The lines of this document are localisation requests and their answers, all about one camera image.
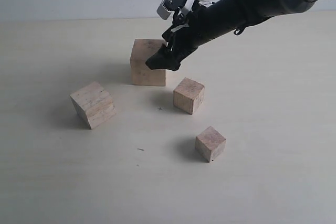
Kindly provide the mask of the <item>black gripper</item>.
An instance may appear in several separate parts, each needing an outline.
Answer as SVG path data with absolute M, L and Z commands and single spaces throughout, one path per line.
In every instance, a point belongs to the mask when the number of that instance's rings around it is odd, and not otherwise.
M 190 9 L 172 12 L 171 26 L 162 34 L 166 44 L 150 56 L 145 64 L 151 70 L 179 70 L 181 63 L 192 54 L 199 45 L 207 42 L 202 28 L 207 27 L 206 6 L 193 6 Z

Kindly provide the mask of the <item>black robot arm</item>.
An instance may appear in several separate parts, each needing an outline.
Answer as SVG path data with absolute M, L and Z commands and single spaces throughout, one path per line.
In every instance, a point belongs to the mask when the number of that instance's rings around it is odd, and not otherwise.
M 165 43 L 145 64 L 151 70 L 177 71 L 199 46 L 224 34 L 240 35 L 247 27 L 273 17 L 304 13 L 318 0 L 162 0 L 157 14 L 171 26 L 162 34 Z

